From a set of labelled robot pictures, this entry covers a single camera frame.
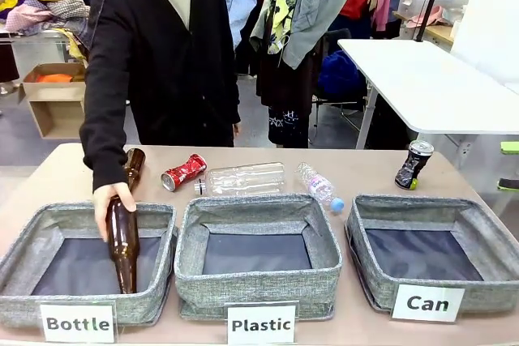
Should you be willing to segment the person's right hand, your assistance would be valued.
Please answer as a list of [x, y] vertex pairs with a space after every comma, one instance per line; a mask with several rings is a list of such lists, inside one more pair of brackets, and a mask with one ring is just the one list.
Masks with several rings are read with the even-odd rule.
[[105, 186], [100, 186], [93, 191], [94, 214], [97, 227], [104, 242], [108, 241], [108, 230], [106, 227], [106, 213], [110, 200], [117, 196], [122, 201], [122, 205], [129, 211], [136, 211], [136, 202], [130, 192], [129, 186], [125, 182], [118, 182]]

